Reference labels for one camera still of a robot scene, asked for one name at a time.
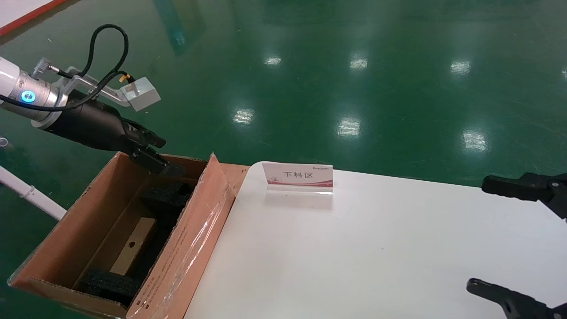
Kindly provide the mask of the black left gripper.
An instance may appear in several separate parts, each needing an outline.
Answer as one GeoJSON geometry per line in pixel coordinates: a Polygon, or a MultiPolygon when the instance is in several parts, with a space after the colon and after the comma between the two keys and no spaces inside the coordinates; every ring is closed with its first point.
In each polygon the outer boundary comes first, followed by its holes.
{"type": "Polygon", "coordinates": [[[184,176],[186,168],[168,161],[149,145],[162,148],[166,140],[135,121],[123,118],[114,107],[99,101],[61,111],[44,131],[101,151],[130,154],[130,160],[155,175],[184,176]]]}

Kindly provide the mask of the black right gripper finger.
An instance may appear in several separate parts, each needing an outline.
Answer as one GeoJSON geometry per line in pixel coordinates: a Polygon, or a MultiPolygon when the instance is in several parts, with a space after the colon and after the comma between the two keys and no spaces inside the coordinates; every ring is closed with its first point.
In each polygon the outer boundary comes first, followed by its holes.
{"type": "Polygon", "coordinates": [[[540,201],[562,220],[567,218],[565,173],[548,176],[527,172],[518,179],[489,175],[483,179],[482,191],[523,201],[540,201]]]}
{"type": "Polygon", "coordinates": [[[567,304],[548,307],[533,297],[480,279],[470,279],[466,290],[480,298],[497,303],[507,319],[565,319],[567,304]]]}

